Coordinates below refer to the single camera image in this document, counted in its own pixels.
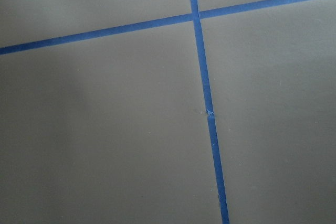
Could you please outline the blue tape line crosswise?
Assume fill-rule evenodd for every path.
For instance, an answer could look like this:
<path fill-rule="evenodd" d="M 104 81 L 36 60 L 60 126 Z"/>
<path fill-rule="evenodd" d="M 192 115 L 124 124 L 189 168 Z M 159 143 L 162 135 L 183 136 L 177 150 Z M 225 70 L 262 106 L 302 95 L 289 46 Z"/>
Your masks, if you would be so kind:
<path fill-rule="evenodd" d="M 244 4 L 238 4 L 233 6 L 226 6 L 221 8 L 209 9 L 199 12 L 200 19 L 207 19 L 217 16 L 225 16 L 235 13 L 242 13 L 251 10 L 288 5 L 293 3 L 300 3 L 312 0 L 262 0 Z M 61 36 L 56 38 L 44 39 L 39 41 L 32 41 L 18 45 L 11 45 L 1 48 L 1 55 L 12 54 L 14 52 L 44 48 L 49 46 L 56 46 L 61 44 L 67 44 L 71 42 L 89 40 L 94 38 L 100 38 L 105 36 L 112 36 L 116 34 L 123 34 L 133 32 L 137 30 L 150 29 L 161 26 L 174 25 L 179 23 L 191 22 L 193 20 L 192 14 L 183 14 L 172 17 L 160 18 L 155 20 L 148 20 L 139 23 L 127 24 L 117 27 L 110 27 L 105 29 L 93 30 L 79 34 Z"/>

